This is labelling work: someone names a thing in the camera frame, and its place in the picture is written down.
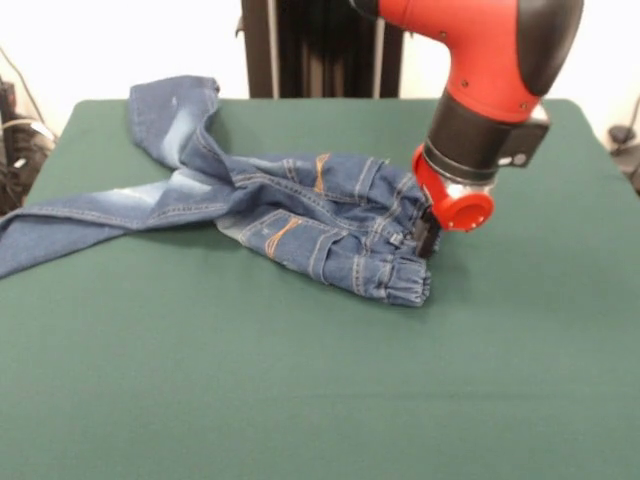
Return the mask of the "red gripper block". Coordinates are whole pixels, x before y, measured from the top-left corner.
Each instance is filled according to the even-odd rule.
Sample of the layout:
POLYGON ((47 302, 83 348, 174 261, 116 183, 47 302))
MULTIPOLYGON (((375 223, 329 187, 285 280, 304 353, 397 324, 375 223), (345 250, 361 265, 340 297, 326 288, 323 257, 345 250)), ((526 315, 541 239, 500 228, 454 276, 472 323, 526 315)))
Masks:
POLYGON ((417 251, 430 258, 438 248, 441 229, 469 232, 482 226, 494 212, 493 184, 473 185, 447 177, 432 166, 435 152, 422 144, 413 155, 412 170, 428 204, 416 220, 413 237, 417 251))

